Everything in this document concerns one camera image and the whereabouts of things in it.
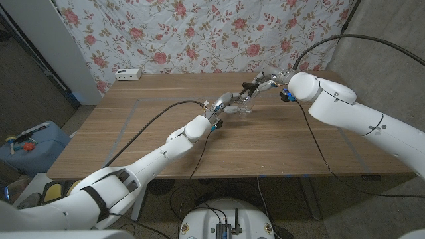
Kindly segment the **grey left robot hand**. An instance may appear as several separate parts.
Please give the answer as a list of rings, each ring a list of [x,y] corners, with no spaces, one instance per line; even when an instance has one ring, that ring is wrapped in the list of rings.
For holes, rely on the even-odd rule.
[[[227,92],[206,110],[205,117],[214,123],[221,113],[249,114],[252,111],[250,103],[251,97],[247,94]]]

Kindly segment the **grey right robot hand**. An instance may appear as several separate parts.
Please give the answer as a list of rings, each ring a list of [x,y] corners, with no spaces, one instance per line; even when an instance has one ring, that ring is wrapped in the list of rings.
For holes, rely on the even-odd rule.
[[[260,92],[288,84],[295,74],[294,70],[265,66],[252,81],[253,84],[257,84],[256,89],[251,90],[248,95],[255,98]]]

